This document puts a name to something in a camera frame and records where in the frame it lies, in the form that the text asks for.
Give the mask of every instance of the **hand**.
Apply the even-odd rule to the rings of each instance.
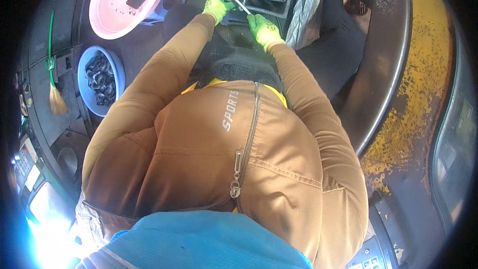
[[[224,2],[224,0],[206,0],[203,14],[212,15],[216,19],[217,26],[228,11],[235,7],[236,4],[233,2]]]
[[[252,35],[264,48],[265,52],[267,52],[269,45],[273,43],[285,44],[285,41],[281,39],[281,34],[279,33],[277,26],[264,18],[263,15],[248,15],[247,20],[249,21],[249,27]]]

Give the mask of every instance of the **zipper pull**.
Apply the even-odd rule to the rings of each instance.
[[[239,175],[241,168],[242,151],[236,151],[236,163],[234,164],[234,180],[231,182],[231,197],[237,198],[240,195]]]

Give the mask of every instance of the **green broom handle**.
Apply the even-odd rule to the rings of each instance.
[[[50,72],[50,83],[53,87],[55,87],[55,81],[53,80],[53,69],[50,69],[50,63],[53,64],[52,59],[52,30],[53,30],[53,15],[55,11],[52,11],[52,16],[50,17],[50,30],[48,32],[48,61],[46,63],[46,67]]]

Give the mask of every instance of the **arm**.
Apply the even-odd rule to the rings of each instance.
[[[202,49],[212,37],[216,19],[194,17],[146,63],[115,102],[88,145],[83,165],[83,189],[103,149],[114,139],[153,126],[159,111],[181,93]]]
[[[367,230],[367,190],[359,160],[329,99],[295,51],[284,44],[271,44],[268,49],[276,59],[293,111],[314,135],[320,150],[323,216],[316,258],[320,264],[314,266],[337,266],[334,262],[343,266],[362,246]],[[332,260],[337,248],[341,248],[341,257]]]

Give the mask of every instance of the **blue cloth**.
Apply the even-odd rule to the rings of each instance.
[[[108,258],[106,250],[120,259]],[[290,244],[231,212],[154,213],[116,233],[99,253],[113,268],[312,268]]]

